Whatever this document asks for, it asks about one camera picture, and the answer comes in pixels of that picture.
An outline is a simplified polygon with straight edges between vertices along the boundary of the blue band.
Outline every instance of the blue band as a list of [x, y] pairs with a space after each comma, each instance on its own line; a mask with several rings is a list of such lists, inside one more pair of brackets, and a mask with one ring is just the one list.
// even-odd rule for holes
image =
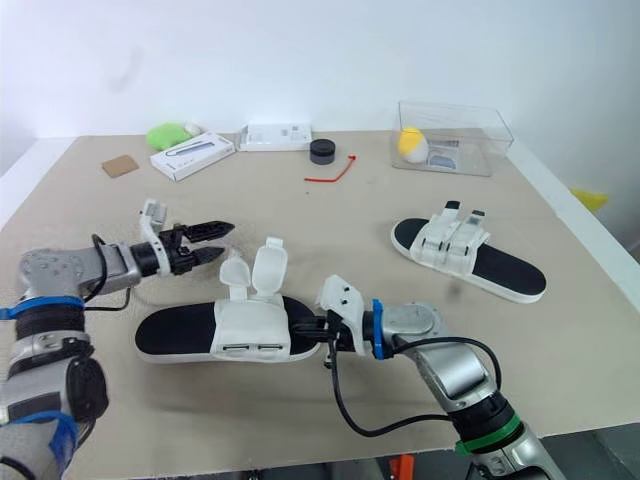
[[382, 312], [384, 308], [380, 300], [373, 299], [373, 356], [378, 360], [384, 360], [382, 349]]
[[73, 418], [58, 410], [47, 410], [19, 418], [12, 423], [44, 423], [57, 421], [58, 426], [49, 442], [60, 475], [67, 468], [78, 447], [78, 426]]
[[16, 315], [26, 310], [44, 305], [72, 305], [84, 309], [84, 302], [78, 297], [37, 297], [25, 300], [13, 308], [0, 309], [0, 320], [16, 318]]

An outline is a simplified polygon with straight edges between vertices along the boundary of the red cable tie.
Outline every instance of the red cable tie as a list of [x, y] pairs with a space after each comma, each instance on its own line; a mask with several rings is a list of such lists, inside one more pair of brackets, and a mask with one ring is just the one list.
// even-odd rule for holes
[[305, 177], [304, 181], [305, 182], [319, 182], [319, 183], [335, 183], [338, 180], [340, 180], [343, 175], [345, 173], [347, 173], [347, 170], [349, 170], [349, 168], [351, 168], [351, 165], [353, 165], [353, 162], [356, 161], [356, 156], [355, 155], [349, 155], [347, 156], [347, 158], [349, 159], [349, 163], [347, 164], [346, 167], [344, 167], [344, 170], [342, 170], [340, 172], [340, 174], [336, 177], [336, 178], [310, 178], [310, 177]]

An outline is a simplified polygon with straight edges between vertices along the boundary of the white box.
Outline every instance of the white box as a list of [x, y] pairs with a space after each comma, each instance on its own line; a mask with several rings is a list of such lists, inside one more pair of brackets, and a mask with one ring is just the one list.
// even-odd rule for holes
[[309, 150], [311, 126], [307, 123], [255, 125], [244, 127], [237, 136], [240, 152]]
[[220, 135], [207, 132], [151, 155], [151, 165], [177, 182], [235, 151], [232, 142]]

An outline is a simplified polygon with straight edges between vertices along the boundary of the wooden table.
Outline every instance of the wooden table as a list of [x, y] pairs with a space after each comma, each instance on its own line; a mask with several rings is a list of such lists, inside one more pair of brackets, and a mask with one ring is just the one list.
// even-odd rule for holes
[[[23, 252], [82, 248], [90, 235], [138, 241], [147, 197], [169, 205], [169, 222], [219, 219], [237, 225], [222, 241], [252, 260], [266, 235], [285, 240], [283, 292], [311, 305], [324, 278], [337, 273], [370, 302], [430, 302], [459, 334], [490, 344], [504, 369], [505, 395], [540, 435], [638, 420], [640, 315], [545, 200], [506, 161], [491, 178], [397, 170], [385, 132], [327, 134], [336, 165], [305, 152], [238, 153], [174, 183], [151, 167], [141, 136], [79, 138], [0, 232], [0, 301], [13, 305]], [[346, 155], [358, 160], [337, 184]], [[140, 169], [111, 179], [101, 162], [131, 155]], [[446, 200], [487, 212], [490, 243], [546, 275], [548, 290], [519, 305], [420, 267], [398, 254], [393, 224], [429, 217]], [[111, 405], [77, 454], [68, 478], [148, 477], [262, 468], [451, 447], [442, 422], [376, 439], [353, 433], [334, 404], [323, 353], [285, 365], [151, 365], [134, 351], [137, 325], [150, 313], [226, 296], [220, 260], [179, 278], [137, 287], [124, 312], [88, 314], [87, 330], [109, 386]], [[122, 293], [96, 304], [117, 305]], [[2, 345], [12, 325], [0, 325]], [[344, 395], [357, 420], [380, 426], [438, 411], [415, 367], [341, 357]]]

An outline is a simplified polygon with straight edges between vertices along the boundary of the white slipper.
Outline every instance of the white slipper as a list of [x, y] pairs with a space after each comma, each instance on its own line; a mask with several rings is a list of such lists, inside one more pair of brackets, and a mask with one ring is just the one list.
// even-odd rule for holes
[[[278, 293], [286, 270], [287, 251], [278, 238], [268, 237], [258, 249], [251, 276], [247, 263], [233, 253], [220, 267], [230, 298], [150, 315], [136, 332], [138, 354], [152, 363], [280, 363], [313, 355], [319, 344], [293, 329], [313, 312]], [[249, 285], [255, 294], [247, 294]]]
[[407, 218], [391, 230], [393, 246], [414, 262], [465, 280], [518, 303], [533, 303], [545, 292], [544, 274], [517, 257], [484, 243], [484, 212], [457, 220], [460, 202], [447, 202], [430, 220]]

